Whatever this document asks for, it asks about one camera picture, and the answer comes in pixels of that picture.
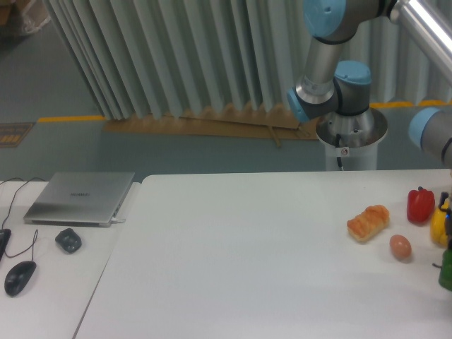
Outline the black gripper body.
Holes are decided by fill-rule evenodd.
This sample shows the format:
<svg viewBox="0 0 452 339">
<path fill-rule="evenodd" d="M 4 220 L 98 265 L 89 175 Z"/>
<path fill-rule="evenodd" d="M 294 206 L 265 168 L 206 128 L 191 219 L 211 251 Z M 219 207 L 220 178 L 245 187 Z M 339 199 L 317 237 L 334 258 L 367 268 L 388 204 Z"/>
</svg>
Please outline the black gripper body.
<svg viewBox="0 0 452 339">
<path fill-rule="evenodd" d="M 442 192 L 438 208 L 440 208 L 446 201 L 449 201 L 449 206 L 446 209 L 445 228 L 448 236 L 447 247 L 451 247 L 451 196 L 448 192 Z"/>
</svg>

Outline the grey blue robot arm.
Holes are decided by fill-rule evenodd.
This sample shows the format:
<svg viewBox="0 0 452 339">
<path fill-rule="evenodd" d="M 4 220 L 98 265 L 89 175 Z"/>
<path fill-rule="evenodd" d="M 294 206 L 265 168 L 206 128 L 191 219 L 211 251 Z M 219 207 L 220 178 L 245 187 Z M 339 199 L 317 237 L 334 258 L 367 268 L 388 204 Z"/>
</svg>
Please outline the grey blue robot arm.
<svg viewBox="0 0 452 339">
<path fill-rule="evenodd" d="M 328 171 L 375 170 L 388 122 L 370 106 L 370 68 L 344 59 L 345 45 L 361 24 L 387 17 L 450 78 L 451 25 L 426 1 L 305 1 L 303 12 L 311 42 L 304 73 L 287 91 L 290 108 L 300 122 L 316 121 Z"/>
</svg>

